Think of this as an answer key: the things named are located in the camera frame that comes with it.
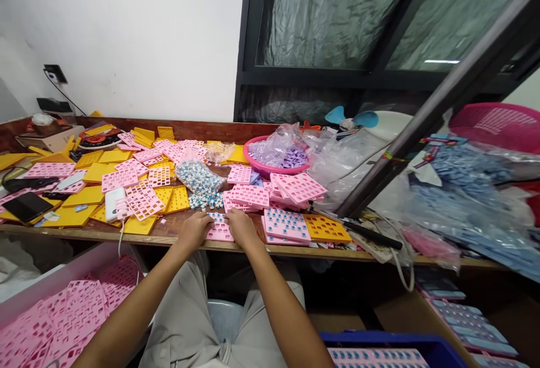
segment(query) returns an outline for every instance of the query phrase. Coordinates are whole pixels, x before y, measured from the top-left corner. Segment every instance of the small fan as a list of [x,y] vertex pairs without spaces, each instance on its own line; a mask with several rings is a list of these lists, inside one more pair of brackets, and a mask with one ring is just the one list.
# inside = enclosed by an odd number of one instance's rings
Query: small fan
[[375,127],[379,122],[379,116],[373,111],[360,112],[353,118],[346,118],[345,109],[341,105],[328,112],[325,119],[339,125],[339,128],[344,131],[351,131],[360,126]]

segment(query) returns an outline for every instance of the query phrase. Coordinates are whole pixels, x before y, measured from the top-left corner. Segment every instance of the hand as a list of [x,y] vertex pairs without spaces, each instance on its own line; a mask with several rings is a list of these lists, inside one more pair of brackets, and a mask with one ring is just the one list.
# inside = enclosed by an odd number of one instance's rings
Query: hand
[[235,242],[242,247],[246,253],[257,248],[264,249],[264,243],[257,236],[257,231],[253,225],[251,218],[241,210],[232,208],[225,215],[225,219],[229,220],[229,229]]
[[189,257],[203,243],[206,234],[213,227],[214,219],[206,212],[196,212],[184,221],[178,239],[171,250],[185,253]]

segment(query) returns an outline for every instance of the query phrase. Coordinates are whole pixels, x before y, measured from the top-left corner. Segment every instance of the window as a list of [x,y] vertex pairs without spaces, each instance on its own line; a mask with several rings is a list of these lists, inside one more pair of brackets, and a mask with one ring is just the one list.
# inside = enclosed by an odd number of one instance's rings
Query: window
[[[509,1],[244,0],[235,120],[322,123],[338,105],[411,113]],[[512,46],[478,99],[503,99],[539,66],[540,35]]]
[[458,63],[509,0],[424,0],[389,69],[446,71]]
[[364,68],[396,0],[266,0],[257,64]]

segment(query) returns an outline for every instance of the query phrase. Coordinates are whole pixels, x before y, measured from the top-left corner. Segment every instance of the blue plastic crate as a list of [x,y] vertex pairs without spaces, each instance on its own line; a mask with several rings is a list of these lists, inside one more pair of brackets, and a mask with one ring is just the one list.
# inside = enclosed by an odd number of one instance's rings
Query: blue plastic crate
[[327,347],[416,348],[430,368],[467,368],[454,349],[437,335],[393,334],[385,331],[320,333]]

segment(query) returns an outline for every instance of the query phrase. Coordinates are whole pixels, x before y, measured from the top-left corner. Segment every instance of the metal pole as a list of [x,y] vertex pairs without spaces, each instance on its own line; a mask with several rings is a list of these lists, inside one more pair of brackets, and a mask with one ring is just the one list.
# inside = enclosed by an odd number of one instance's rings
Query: metal pole
[[[390,158],[403,159],[419,140],[433,133],[450,108],[461,109],[476,96],[513,54],[540,34],[540,0],[513,0],[469,54],[433,92],[388,148]],[[359,217],[366,206],[406,166],[380,158],[337,209],[337,215]]]

